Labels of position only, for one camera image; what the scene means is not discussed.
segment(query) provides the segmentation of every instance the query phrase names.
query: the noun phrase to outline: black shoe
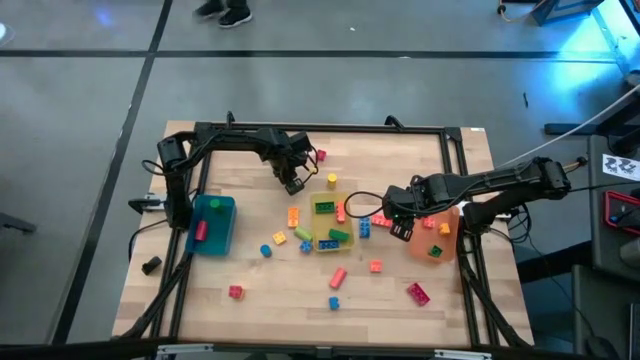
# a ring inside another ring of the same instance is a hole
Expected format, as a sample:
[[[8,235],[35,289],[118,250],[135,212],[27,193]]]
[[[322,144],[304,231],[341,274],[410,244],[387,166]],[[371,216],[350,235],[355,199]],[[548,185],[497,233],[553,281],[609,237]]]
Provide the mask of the black shoe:
[[[220,1],[211,0],[204,3],[204,5],[200,6],[196,9],[195,14],[198,17],[203,19],[207,19],[213,16],[216,16],[224,11],[224,7],[220,3]]]
[[[251,11],[247,9],[229,9],[219,20],[221,28],[227,29],[236,27],[251,20]]]

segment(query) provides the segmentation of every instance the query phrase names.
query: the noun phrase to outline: wire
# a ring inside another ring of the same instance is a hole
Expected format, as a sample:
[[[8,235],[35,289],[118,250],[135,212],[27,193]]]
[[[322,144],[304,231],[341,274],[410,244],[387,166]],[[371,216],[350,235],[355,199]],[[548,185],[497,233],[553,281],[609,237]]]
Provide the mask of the wire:
[[[599,112],[599,113],[597,113],[594,117],[592,117],[591,119],[589,119],[589,120],[585,121],[585,122],[584,122],[584,123],[582,123],[581,125],[579,125],[579,126],[575,127],[574,129],[572,129],[572,130],[570,130],[570,131],[567,131],[566,133],[564,133],[564,134],[562,134],[562,135],[558,136],[558,137],[557,137],[557,138],[555,138],[555,139],[549,140],[549,141],[547,141],[546,143],[544,143],[544,144],[542,144],[542,145],[540,145],[540,146],[538,146],[538,147],[536,147],[536,148],[534,148],[534,149],[532,149],[532,150],[527,151],[526,153],[524,153],[524,154],[522,154],[522,155],[520,155],[520,156],[516,156],[515,158],[513,158],[513,159],[511,159],[511,160],[509,160],[509,161],[505,162],[504,164],[502,164],[502,165],[500,165],[500,166],[496,167],[496,169],[501,168],[501,167],[503,167],[503,166],[506,166],[506,165],[508,165],[508,164],[511,164],[512,162],[518,161],[518,160],[520,160],[520,159],[522,159],[522,158],[524,158],[524,157],[526,157],[526,156],[529,156],[529,155],[533,154],[534,152],[536,152],[536,151],[538,151],[538,150],[540,150],[540,149],[542,149],[542,148],[544,148],[544,147],[547,147],[547,146],[549,146],[549,145],[553,144],[553,143],[554,143],[554,142],[556,142],[556,141],[560,141],[560,140],[562,140],[562,139],[566,138],[567,136],[569,136],[569,135],[571,135],[571,134],[575,133],[576,131],[578,131],[578,130],[582,129],[583,127],[585,127],[585,126],[587,126],[587,125],[591,124],[591,123],[592,123],[592,122],[594,122],[595,120],[599,119],[602,115],[604,115],[605,113],[607,113],[609,110],[611,110],[612,108],[614,108],[616,105],[620,104],[623,100],[625,100],[626,98],[628,98],[629,96],[631,96],[631,94],[635,93],[635,92],[636,92],[636,90],[638,90],[638,89],[640,89],[640,84],[636,85],[636,87],[634,87],[633,89],[631,89],[631,90],[630,90],[629,92],[627,92],[626,94],[622,95],[622,97],[621,97],[621,98],[619,98],[618,100],[616,100],[615,102],[613,102],[613,104],[611,104],[611,105],[607,106],[604,110],[600,111],[600,112]]]
[[[346,199],[344,199],[344,212],[347,214],[347,216],[354,218],[354,219],[361,219],[361,218],[365,218],[365,217],[369,217],[372,215],[375,215],[376,213],[378,213],[378,211],[382,210],[382,206],[380,206],[379,208],[377,208],[375,211],[370,212],[366,215],[353,215],[349,212],[349,207],[347,206],[347,203],[349,202],[349,200],[351,200],[352,197],[356,196],[356,195],[369,195],[369,196],[373,196],[375,198],[380,199],[380,201],[382,201],[382,196],[376,194],[376,193],[372,193],[369,191],[356,191],[354,193],[349,194],[349,196],[347,196]]]

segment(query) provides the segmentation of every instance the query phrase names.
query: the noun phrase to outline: teal plastic container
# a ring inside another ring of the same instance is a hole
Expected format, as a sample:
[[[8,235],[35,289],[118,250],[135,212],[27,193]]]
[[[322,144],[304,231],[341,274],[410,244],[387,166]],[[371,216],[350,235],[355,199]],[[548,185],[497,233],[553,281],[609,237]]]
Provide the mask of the teal plastic container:
[[[194,236],[201,220],[207,222],[207,235],[204,241],[196,241]],[[232,197],[199,195],[193,205],[185,250],[209,256],[229,254],[235,221],[236,202]]]

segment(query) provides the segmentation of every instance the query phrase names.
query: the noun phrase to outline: blue lego brick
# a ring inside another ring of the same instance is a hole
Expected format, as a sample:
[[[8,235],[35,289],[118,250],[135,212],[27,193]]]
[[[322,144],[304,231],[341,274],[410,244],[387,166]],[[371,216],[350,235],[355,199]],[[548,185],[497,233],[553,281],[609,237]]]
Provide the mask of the blue lego brick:
[[[300,244],[300,251],[302,251],[305,254],[310,253],[311,249],[313,249],[313,245],[311,245],[311,241],[303,241],[302,244]]]
[[[340,308],[340,303],[338,302],[337,296],[332,296],[329,298],[329,309],[338,310]]]
[[[262,253],[262,256],[264,257],[271,257],[271,248],[269,245],[264,244],[260,246],[260,253]]]
[[[320,250],[324,249],[337,249],[340,247],[340,242],[338,240],[319,240],[318,248]]]
[[[360,219],[360,237],[368,239],[371,236],[371,220],[366,218]]]

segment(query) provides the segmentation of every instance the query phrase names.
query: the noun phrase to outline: gray floor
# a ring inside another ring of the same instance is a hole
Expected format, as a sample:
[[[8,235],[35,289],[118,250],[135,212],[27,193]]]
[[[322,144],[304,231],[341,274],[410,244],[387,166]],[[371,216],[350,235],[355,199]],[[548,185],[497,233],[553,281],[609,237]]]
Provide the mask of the gray floor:
[[[232,110],[238,121],[380,124],[394,114],[406,125],[484,127],[497,165],[547,140],[544,123],[581,122],[624,92],[593,17],[538,27],[532,19],[501,21],[493,2],[265,0],[250,1],[254,21],[225,31],[192,18],[199,3],[173,1],[160,50],[519,51],[523,58],[157,58],[72,342],[111,334],[127,241],[139,223],[126,201],[147,190],[150,176],[139,164],[156,157],[167,120],[221,120]],[[146,50],[162,4],[0,0],[0,22],[16,34],[5,49]],[[640,40],[619,20],[615,0],[602,5],[602,15],[615,23],[609,30],[633,65]],[[527,59],[539,51],[569,60]],[[0,343],[48,341],[143,60],[11,58],[0,51],[0,211],[39,225],[31,236],[0,232]],[[575,138],[540,154],[569,162],[585,151],[584,139]],[[586,184],[584,172],[571,179]],[[531,210],[543,252],[589,237],[584,226],[566,225],[568,218],[587,221],[586,193]],[[516,256],[536,254],[522,246]],[[569,308],[553,286],[524,287],[532,323],[543,333],[549,314]],[[541,289],[545,297],[536,296]]]

